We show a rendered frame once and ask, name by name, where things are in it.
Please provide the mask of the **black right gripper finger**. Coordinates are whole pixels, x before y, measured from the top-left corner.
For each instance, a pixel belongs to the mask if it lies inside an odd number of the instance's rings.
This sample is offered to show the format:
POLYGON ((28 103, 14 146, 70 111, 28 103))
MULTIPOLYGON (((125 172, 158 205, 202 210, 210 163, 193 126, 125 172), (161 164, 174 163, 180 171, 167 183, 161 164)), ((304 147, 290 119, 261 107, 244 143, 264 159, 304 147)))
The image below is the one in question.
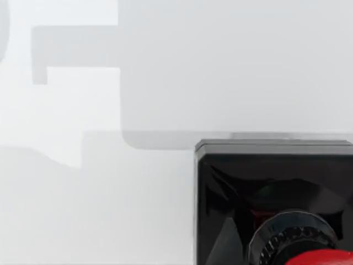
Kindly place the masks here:
POLYGON ((232 218, 227 218, 208 257, 208 265, 242 265, 242 263, 243 245, 237 226, 232 218))

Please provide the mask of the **red trophy with black base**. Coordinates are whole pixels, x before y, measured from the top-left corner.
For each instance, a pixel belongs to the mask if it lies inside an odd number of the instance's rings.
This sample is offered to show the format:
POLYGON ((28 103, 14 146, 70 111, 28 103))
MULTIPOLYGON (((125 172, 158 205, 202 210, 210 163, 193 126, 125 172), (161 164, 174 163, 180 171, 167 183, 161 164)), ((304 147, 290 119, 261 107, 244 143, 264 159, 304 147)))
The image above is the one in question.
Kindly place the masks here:
POLYGON ((353 143, 211 139, 196 147, 194 264, 227 218, 242 265, 289 265, 320 249, 353 253, 353 143))

